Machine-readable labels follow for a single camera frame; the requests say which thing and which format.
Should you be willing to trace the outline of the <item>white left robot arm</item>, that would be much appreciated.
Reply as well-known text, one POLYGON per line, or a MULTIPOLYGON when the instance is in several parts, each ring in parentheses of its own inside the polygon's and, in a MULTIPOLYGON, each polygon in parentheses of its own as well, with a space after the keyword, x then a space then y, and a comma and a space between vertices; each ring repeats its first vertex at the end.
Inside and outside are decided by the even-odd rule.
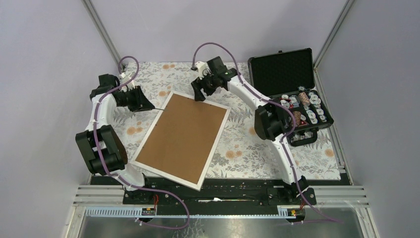
POLYGON ((93 105, 90 121, 75 141, 84 162, 93 175, 109 176, 120 182, 126 190, 134 191, 143 204, 152 201, 154 191, 145 185, 145 176, 128 162, 126 149, 111 125, 117 107, 131 112, 154 110, 141 87, 123 84, 117 76, 99 76, 99 86, 91 91, 93 105))

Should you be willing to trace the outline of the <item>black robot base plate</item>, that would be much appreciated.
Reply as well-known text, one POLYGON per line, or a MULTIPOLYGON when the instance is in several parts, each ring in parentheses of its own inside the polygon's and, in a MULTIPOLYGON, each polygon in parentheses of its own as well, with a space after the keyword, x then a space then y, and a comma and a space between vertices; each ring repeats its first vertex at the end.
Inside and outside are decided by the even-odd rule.
MULTIPOLYGON (((350 185, 347 178, 341 180, 308 180, 309 188, 303 192, 306 199, 316 205, 316 186, 350 185)), ((119 185, 114 178, 92 177, 91 185, 119 185)), ((277 215, 277 206, 292 205, 299 208, 307 204, 299 197, 287 193, 280 179, 227 179, 207 178, 200 191, 164 178, 146 177, 146 188, 166 190, 177 195, 193 215, 277 215)), ((186 215, 181 203, 172 196, 151 191, 125 191, 124 205, 153 205, 153 196, 158 194, 158 215, 186 215)))

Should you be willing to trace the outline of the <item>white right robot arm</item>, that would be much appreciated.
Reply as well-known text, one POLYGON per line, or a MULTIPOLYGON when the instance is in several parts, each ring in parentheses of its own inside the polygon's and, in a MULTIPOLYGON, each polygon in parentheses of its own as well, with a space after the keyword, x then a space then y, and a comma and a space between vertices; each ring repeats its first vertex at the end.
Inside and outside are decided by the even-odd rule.
POLYGON ((203 102, 217 88, 223 88, 255 111, 254 130, 260 139, 268 141, 272 154, 279 160, 282 180, 286 184, 285 200, 290 204, 301 201, 309 185, 306 178, 297 172, 287 141, 287 136, 295 125, 284 127, 284 114, 288 114, 295 123, 293 114, 280 103, 256 90, 236 68, 228 68, 220 57, 207 62, 193 61, 191 69, 198 73, 198 77, 191 82, 195 101, 203 102))

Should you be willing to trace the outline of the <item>white picture frame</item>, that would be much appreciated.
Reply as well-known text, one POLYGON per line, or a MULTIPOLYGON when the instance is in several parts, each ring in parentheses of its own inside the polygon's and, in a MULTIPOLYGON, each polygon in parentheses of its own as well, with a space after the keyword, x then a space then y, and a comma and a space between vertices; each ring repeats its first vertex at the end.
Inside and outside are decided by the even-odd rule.
POLYGON ((201 190, 231 108, 172 91, 131 164, 201 190))

